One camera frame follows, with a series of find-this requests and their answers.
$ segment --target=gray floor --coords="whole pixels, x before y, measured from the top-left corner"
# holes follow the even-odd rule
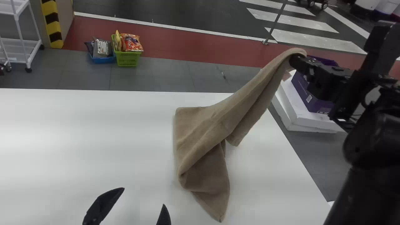
[[[0,77],[0,88],[235,92],[260,68],[141,57],[137,68],[93,64],[86,52],[40,51],[28,74],[22,64]],[[337,197],[349,165],[342,156],[346,134],[287,131],[270,111],[327,201]]]

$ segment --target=cart wheel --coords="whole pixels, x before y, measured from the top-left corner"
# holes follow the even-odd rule
[[[322,6],[321,6],[321,9],[324,10],[324,9],[326,9],[327,7],[328,7],[328,3],[327,3],[327,2],[324,2],[324,3],[322,4]]]
[[[308,7],[313,7],[315,5],[314,0],[308,0]]]

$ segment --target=yellow black striped post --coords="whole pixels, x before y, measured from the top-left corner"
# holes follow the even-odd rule
[[[41,0],[41,2],[46,31],[50,39],[50,47],[62,48],[64,41],[62,40],[60,21],[58,20],[57,3],[55,0]]]

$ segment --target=towel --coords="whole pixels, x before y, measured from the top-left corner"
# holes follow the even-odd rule
[[[175,112],[179,183],[219,222],[225,217],[230,192],[225,140],[238,146],[260,119],[284,73],[291,68],[289,58],[293,54],[306,56],[303,49],[289,49],[223,101],[207,107],[181,107]]]

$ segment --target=white platform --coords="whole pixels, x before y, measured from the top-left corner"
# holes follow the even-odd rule
[[[126,190],[102,225],[220,224],[177,182],[173,118],[230,94],[0,89],[0,211],[7,225],[81,224],[95,198]],[[330,209],[267,111],[227,145],[222,224],[321,225]]]
[[[324,133],[343,131],[327,115],[307,110],[292,84],[292,77],[281,81],[272,104],[288,130]]]

